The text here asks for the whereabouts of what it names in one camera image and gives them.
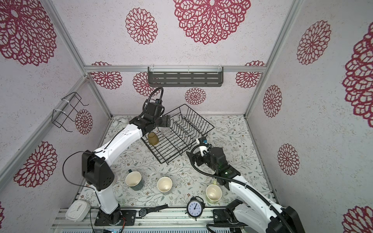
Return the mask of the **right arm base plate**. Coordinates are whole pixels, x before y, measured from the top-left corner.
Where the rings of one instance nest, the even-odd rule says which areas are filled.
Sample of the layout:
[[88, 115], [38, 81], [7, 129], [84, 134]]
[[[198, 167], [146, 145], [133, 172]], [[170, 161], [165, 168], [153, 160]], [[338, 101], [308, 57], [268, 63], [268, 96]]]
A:
[[243, 225], [244, 223], [239, 222], [227, 209], [213, 209], [213, 219], [216, 225]]

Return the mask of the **dark green mug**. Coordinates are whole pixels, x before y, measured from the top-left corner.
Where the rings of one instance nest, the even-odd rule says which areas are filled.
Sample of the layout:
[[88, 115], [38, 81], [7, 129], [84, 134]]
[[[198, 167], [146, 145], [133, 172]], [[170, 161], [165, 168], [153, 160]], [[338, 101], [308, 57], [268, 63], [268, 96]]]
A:
[[128, 187], [135, 191], [140, 191], [144, 186], [142, 175], [138, 171], [128, 170], [128, 175], [125, 178]]

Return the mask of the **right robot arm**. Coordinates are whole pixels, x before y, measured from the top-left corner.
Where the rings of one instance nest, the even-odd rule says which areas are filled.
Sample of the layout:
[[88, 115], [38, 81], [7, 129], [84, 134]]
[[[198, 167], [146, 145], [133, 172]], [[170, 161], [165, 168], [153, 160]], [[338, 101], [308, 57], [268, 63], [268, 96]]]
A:
[[258, 233], [304, 233], [298, 213], [282, 207], [257, 191], [234, 167], [228, 164], [222, 148], [197, 145], [187, 152], [192, 167], [202, 175], [215, 178], [219, 184], [240, 197], [227, 206], [227, 212], [238, 225], [245, 224]]

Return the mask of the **amber glass cup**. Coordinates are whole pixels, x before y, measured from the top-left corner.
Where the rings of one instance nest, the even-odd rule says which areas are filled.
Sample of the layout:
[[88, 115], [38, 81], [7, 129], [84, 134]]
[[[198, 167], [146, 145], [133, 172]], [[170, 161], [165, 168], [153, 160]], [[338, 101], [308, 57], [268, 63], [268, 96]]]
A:
[[150, 132], [148, 134], [148, 142], [150, 145], [155, 146], [159, 143], [159, 138], [156, 133]]

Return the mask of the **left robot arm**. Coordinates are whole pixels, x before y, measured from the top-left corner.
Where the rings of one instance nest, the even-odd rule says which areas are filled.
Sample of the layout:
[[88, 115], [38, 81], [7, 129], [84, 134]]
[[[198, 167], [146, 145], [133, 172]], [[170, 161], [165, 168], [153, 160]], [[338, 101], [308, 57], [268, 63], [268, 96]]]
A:
[[82, 154], [82, 176], [93, 186], [101, 212], [110, 216], [119, 208], [112, 187], [115, 175], [111, 166], [133, 143], [163, 123], [164, 111], [160, 99], [146, 101], [142, 113], [131, 119], [109, 142]]

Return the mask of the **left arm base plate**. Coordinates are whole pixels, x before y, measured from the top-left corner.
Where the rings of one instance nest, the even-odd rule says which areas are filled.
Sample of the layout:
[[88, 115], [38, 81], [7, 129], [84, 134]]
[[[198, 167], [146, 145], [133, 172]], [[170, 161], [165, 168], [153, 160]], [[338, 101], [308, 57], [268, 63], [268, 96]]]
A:
[[136, 215], [136, 210], [116, 210], [109, 215], [100, 209], [94, 226], [134, 226]]

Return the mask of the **clear glass cup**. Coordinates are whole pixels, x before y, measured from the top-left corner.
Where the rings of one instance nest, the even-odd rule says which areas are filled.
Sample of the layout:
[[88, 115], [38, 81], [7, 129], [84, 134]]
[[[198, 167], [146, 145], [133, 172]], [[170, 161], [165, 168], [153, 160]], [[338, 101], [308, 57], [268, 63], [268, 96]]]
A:
[[160, 132], [165, 138], [171, 139], [173, 137], [173, 131], [170, 127], [160, 127]]

